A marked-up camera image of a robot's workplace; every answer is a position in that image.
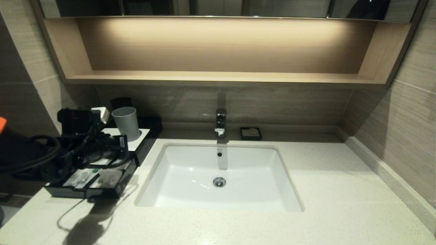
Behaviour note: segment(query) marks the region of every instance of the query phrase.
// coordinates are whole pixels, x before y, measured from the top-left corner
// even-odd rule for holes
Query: baseboard trim
[[[336,136],[391,188],[436,237],[436,209],[356,137],[349,136],[341,127],[337,127]]]

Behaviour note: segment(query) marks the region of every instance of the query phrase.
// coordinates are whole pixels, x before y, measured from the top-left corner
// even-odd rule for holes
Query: faucet
[[[215,128],[217,139],[225,138],[225,117],[227,111],[225,109],[217,109],[217,126]]]

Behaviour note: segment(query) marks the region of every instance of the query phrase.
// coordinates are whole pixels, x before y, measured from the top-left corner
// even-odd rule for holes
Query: beige wall tile
[[[436,93],[436,0],[429,0],[396,79]]]
[[[0,54],[2,57],[0,59],[0,84],[6,82],[32,83],[1,15]]]
[[[57,75],[30,0],[0,0],[0,11],[32,81]]]
[[[64,85],[61,78],[55,76],[35,83],[35,87],[59,133],[61,123],[57,120],[57,114],[60,109],[100,106],[100,99],[93,85]]]
[[[213,122],[224,107],[232,123],[336,125],[350,89],[97,86],[102,103],[131,97],[140,115],[168,122]]]
[[[25,136],[58,135],[33,84],[0,85],[0,116]]]
[[[341,125],[436,207],[436,95],[394,81],[355,90]]]

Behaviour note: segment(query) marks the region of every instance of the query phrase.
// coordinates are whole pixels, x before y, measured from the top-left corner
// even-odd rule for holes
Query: undermount sink
[[[302,212],[273,148],[165,146],[137,206]]]

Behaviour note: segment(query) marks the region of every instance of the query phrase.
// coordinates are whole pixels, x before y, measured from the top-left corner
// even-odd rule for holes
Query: countertop
[[[0,244],[436,244],[424,224],[336,136],[297,134],[289,141],[228,145],[275,146],[302,200],[302,213],[136,206],[165,144],[216,144],[158,139],[119,201],[54,198],[42,189],[0,229]]]

